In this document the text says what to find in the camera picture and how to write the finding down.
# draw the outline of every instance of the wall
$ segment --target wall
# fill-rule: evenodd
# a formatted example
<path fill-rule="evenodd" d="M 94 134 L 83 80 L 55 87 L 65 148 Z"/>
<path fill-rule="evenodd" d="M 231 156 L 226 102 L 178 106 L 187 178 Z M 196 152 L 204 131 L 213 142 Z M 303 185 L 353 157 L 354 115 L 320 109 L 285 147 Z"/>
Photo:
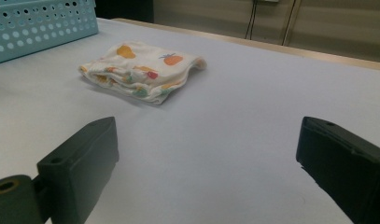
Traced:
<path fill-rule="evenodd" d="M 253 39 L 281 44 L 294 0 L 259 1 Z M 154 0 L 158 24 L 244 38 L 252 0 Z"/>
<path fill-rule="evenodd" d="M 158 24 L 244 38 L 252 0 L 154 0 Z M 259 0 L 253 39 L 380 62 L 380 0 Z"/>

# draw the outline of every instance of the light blue plastic basket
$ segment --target light blue plastic basket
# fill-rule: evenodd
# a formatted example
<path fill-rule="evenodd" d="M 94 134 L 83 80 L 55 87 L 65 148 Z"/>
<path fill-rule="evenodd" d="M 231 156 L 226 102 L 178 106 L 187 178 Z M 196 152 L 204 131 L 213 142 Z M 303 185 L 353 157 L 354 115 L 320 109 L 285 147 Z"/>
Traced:
<path fill-rule="evenodd" d="M 94 0 L 0 0 L 0 63 L 98 33 Z"/>

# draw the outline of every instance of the white table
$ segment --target white table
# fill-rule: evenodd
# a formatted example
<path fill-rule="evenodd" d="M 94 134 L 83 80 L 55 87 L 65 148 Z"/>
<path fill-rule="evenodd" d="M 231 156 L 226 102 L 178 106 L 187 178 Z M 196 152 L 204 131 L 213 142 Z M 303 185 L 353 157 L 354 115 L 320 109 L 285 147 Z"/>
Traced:
<path fill-rule="evenodd" d="M 295 161 L 301 121 L 327 119 L 380 147 L 380 70 L 98 22 L 98 35 L 0 63 L 0 178 L 35 177 L 73 133 L 114 116 L 120 162 L 89 224 L 351 223 Z M 160 106 L 77 72 L 123 40 L 208 67 Z"/>

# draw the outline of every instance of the folded cloth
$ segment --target folded cloth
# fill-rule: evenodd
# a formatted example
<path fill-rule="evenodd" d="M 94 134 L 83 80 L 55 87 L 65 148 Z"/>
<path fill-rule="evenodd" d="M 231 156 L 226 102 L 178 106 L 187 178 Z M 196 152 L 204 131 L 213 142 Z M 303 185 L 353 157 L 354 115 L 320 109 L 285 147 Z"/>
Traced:
<path fill-rule="evenodd" d="M 186 83 L 192 67 L 205 69 L 206 62 L 183 52 L 124 42 L 100 60 L 82 64 L 78 71 L 103 88 L 159 105 Z"/>

